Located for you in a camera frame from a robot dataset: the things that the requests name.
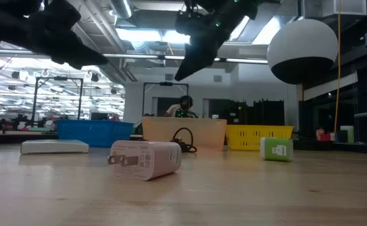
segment table surface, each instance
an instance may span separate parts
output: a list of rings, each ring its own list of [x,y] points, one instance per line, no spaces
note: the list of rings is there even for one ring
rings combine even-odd
[[[0,226],[367,225],[367,154],[296,151],[185,153],[177,173],[117,178],[107,149],[19,154],[0,146]]]
[[[45,134],[42,131],[0,131],[0,136],[7,136],[7,135],[56,135],[56,134]],[[143,137],[143,135],[132,134],[130,137]]]

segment wall charger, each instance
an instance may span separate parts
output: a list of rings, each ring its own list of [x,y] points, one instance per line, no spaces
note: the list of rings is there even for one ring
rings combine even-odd
[[[150,180],[178,170],[181,156],[181,146],[175,142],[116,141],[108,164],[115,176]]]

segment white dome light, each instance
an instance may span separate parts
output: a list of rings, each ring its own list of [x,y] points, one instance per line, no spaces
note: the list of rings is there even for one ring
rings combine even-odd
[[[294,21],[272,38],[267,60],[281,81],[298,84],[331,69],[338,55],[338,39],[325,23],[314,19]]]

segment red object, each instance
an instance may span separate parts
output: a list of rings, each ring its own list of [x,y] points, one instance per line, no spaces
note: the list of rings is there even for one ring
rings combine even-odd
[[[13,129],[13,125],[12,124],[5,124],[3,127],[5,129]]]
[[[320,134],[320,141],[331,141],[331,135],[330,134]]]
[[[113,116],[113,117],[112,117],[112,118],[110,118],[109,120],[120,122],[119,116]]]

